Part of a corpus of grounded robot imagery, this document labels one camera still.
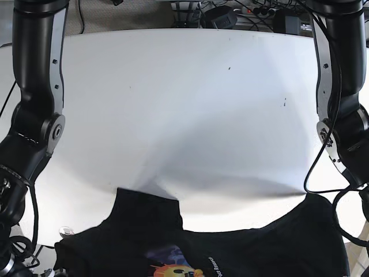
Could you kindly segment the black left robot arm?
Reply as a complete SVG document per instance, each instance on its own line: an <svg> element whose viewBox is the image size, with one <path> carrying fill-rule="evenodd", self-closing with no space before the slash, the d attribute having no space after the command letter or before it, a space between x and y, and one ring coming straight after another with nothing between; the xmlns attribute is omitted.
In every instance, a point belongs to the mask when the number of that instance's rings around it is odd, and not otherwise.
<svg viewBox="0 0 369 277"><path fill-rule="evenodd" d="M362 1L306 1L318 65L316 107L322 142L304 183L323 151L349 185L335 189L333 208L358 192L368 216L368 111L359 102L367 68Z"/></svg>

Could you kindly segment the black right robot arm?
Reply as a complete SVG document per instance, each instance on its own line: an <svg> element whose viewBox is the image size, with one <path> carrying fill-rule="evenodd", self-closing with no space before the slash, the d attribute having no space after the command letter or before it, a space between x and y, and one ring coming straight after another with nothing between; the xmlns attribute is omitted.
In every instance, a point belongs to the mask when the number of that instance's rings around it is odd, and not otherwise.
<svg viewBox="0 0 369 277"><path fill-rule="evenodd" d="M24 265L37 244L10 235L25 211L25 195L51 159L65 127L63 40L68 1L15 1L12 57L21 92L1 141L1 275L31 276Z"/></svg>

